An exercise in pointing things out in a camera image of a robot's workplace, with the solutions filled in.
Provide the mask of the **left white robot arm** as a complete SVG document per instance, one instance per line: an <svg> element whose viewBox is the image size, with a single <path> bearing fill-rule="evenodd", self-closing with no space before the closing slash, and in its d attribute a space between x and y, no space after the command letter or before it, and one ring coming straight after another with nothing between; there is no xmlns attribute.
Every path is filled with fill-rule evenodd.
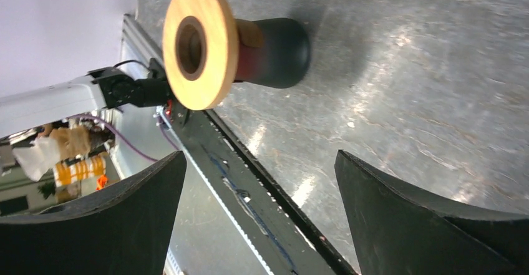
<svg viewBox="0 0 529 275"><path fill-rule="evenodd" d="M165 69L150 59L146 78L135 79L117 65L56 85L1 97L1 136L48 122L126 104L156 107L175 99Z"/></svg>

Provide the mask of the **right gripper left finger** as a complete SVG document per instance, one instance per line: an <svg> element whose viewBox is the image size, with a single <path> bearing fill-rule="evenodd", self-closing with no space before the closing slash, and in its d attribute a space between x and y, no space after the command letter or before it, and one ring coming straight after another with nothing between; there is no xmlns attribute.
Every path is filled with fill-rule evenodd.
<svg viewBox="0 0 529 275"><path fill-rule="evenodd" d="M2 274L161 274L187 169L182 152L41 213L1 218Z"/></svg>

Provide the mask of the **wooden ring dripper holder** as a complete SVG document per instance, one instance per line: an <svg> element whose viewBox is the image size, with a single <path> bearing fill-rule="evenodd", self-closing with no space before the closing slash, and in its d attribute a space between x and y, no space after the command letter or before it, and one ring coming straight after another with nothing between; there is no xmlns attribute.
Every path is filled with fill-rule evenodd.
<svg viewBox="0 0 529 275"><path fill-rule="evenodd" d="M235 19L226 0L171 0L162 51L167 79L191 110L211 109L230 91L238 66Z"/></svg>

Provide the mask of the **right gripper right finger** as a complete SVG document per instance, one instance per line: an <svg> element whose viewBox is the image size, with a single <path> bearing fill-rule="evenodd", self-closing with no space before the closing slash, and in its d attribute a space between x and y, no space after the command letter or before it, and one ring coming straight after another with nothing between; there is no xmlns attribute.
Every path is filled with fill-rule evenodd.
<svg viewBox="0 0 529 275"><path fill-rule="evenodd" d="M528 216L451 200L344 150L336 180L362 274L527 274Z"/></svg>

